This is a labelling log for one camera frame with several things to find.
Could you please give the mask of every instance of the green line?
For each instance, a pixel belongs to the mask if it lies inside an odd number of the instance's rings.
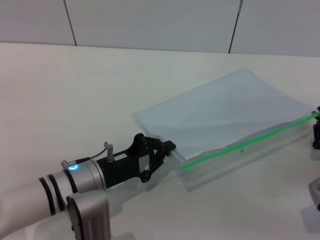
[[[230,153],[230,152],[232,152],[232,151],[234,151],[234,150],[237,150],[237,149],[241,149],[241,148],[243,148],[243,147],[245,147],[245,146],[247,146],[247,145],[250,145],[250,144],[254,144],[254,143],[256,143],[256,142],[259,142],[259,141],[261,141],[261,140],[263,140],[263,139],[266,139],[266,138],[268,138],[268,137],[271,137],[272,135],[278,134],[278,133],[280,133],[280,132],[282,132],[282,131],[284,131],[284,130],[286,130],[286,129],[295,127],[295,126],[297,126],[297,125],[299,125],[299,124],[303,124],[303,123],[305,123],[305,122],[307,122],[307,121],[309,121],[309,120],[311,120],[311,119],[313,119],[313,118],[319,117],[319,116],[320,116],[320,113],[319,113],[319,112],[314,113],[314,114],[312,114],[311,116],[307,116],[306,118],[303,118],[303,119],[300,119],[300,120],[298,120],[298,121],[295,121],[295,122],[293,122],[293,123],[291,123],[291,124],[289,124],[289,125],[287,125],[287,126],[280,127],[280,128],[275,129],[275,130],[273,130],[273,131],[267,132],[267,133],[265,133],[265,134],[263,134],[263,135],[261,135],[261,136],[257,136],[257,137],[255,137],[255,138],[253,138],[253,139],[248,140],[248,141],[244,141],[244,142],[242,142],[242,143],[240,143],[240,144],[238,144],[238,145],[235,145],[235,146],[226,148],[226,149],[224,149],[224,150],[221,150],[221,151],[216,152],[216,153],[214,153],[214,154],[211,154],[211,155],[209,155],[209,156],[205,156],[205,157],[203,157],[203,158],[201,158],[201,159],[198,159],[198,160],[195,160],[195,161],[193,161],[193,162],[189,162],[189,163],[183,165],[183,166],[181,167],[181,169],[182,169],[182,170],[186,170],[186,169],[191,168],[191,167],[193,167],[193,166],[195,166],[195,165],[197,165],[197,164],[199,164],[199,163],[202,163],[202,162],[204,162],[204,161],[206,161],[206,160],[216,158],[216,157],[218,157],[218,156],[221,156],[221,155]]]

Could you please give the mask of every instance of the white tabletop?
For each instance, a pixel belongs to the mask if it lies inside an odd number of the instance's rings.
[[[62,160],[94,155],[105,141],[115,152],[128,148],[141,132],[133,113],[243,67],[320,105],[317,57],[10,43],[0,53],[0,193],[59,171]],[[218,174],[207,162],[181,175],[170,158],[150,182],[109,189],[114,239],[319,239],[308,191],[320,176],[311,125],[225,155],[243,164]],[[73,237],[62,213],[6,240]]]

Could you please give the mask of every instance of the transparent plastic sheet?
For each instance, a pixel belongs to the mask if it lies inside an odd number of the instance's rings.
[[[241,69],[133,115],[151,137],[171,140],[183,163],[309,116],[313,108]]]

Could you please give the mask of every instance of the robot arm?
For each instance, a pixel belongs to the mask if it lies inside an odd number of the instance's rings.
[[[69,213],[77,240],[110,239],[108,201],[103,190],[135,177],[143,183],[149,181],[175,148],[171,141],[161,142],[139,133],[128,149],[116,154],[112,145],[105,144],[107,157],[97,161],[93,158],[105,150],[94,157],[62,161],[63,170],[3,194],[0,239],[64,211]]]

